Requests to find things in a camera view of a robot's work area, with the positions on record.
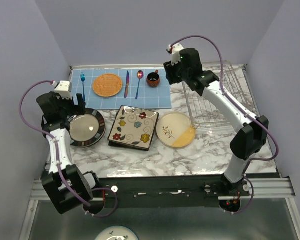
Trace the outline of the dark olive round plate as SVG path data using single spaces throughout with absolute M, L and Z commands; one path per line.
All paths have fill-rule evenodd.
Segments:
M 70 145 L 77 148 L 91 147 L 98 143 L 106 132 L 105 119 L 95 109 L 86 108 L 84 115 L 68 118 Z

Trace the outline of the wire dish rack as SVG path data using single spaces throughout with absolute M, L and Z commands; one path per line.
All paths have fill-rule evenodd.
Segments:
M 247 82 L 246 66 L 244 64 L 232 64 L 225 61 L 223 64 L 223 86 L 230 92 L 247 110 L 258 115 L 254 98 L 252 97 Z M 186 83 L 182 83 L 187 109 L 192 125 L 201 132 L 230 129 L 231 124 L 217 108 L 191 91 Z

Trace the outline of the cream square dark-rimmed plate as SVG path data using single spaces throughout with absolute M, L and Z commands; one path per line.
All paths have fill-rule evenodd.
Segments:
M 107 138 L 108 145 L 149 151 L 158 120 L 156 111 L 122 105 Z

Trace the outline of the yellow round plate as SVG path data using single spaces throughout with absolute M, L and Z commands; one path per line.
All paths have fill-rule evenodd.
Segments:
M 167 147 L 181 149 L 190 145 L 196 136 L 190 118 L 181 112 L 169 112 L 156 125 L 158 139 Z

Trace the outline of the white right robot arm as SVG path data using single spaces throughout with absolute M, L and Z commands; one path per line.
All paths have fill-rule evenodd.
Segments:
M 199 52 L 182 45 L 170 46 L 171 61 L 163 64 L 170 85 L 184 82 L 199 96 L 210 102 L 229 121 L 235 137 L 230 142 L 232 157 L 223 173 L 220 191 L 231 196 L 238 190 L 249 166 L 250 157 L 258 153 L 267 142 L 269 120 L 258 117 L 236 100 L 222 85 L 221 77 L 204 70 Z

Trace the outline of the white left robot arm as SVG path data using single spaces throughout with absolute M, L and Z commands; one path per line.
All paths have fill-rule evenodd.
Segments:
M 61 97 L 51 91 L 36 102 L 43 116 L 41 127 L 50 147 L 50 169 L 42 186 L 60 214 L 90 200 L 101 191 L 100 181 L 93 171 L 82 173 L 73 163 L 71 147 L 91 147 L 105 134 L 105 119 L 95 109 L 87 108 L 82 94 L 75 98 Z

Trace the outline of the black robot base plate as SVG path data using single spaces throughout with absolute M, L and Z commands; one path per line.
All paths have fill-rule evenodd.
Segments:
M 248 197 L 245 180 L 227 183 L 222 175 L 99 178 L 97 187 L 118 188 L 106 194 L 106 207 L 119 208 L 219 207 L 221 199 Z

